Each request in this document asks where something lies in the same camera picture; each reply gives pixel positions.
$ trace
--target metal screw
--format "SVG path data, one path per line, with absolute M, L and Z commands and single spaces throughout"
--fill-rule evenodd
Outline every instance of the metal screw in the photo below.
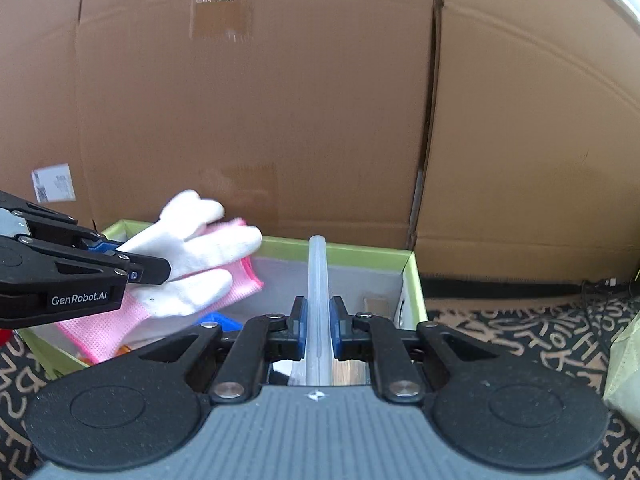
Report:
M 395 381 L 389 385 L 389 391 L 396 397 L 415 397 L 420 393 L 420 386 L 413 381 Z
M 223 399 L 235 399 L 244 394 L 244 387 L 242 384 L 233 381 L 227 381 L 225 383 L 216 384 L 213 387 L 213 392 Z

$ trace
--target pink glove cuff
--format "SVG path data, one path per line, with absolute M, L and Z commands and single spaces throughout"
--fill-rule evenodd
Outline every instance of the pink glove cuff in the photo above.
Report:
M 242 219 L 215 224 L 206 229 L 203 235 L 228 226 L 246 225 Z M 242 258 L 231 264 L 221 266 L 233 277 L 231 290 L 215 303 L 198 313 L 198 318 L 229 306 L 237 301 L 262 290 L 264 283 L 255 275 L 251 260 Z M 58 327 L 92 363 L 100 363 L 116 355 L 123 339 L 140 322 L 150 317 L 146 308 L 127 290 L 118 310 L 78 317 L 57 323 Z

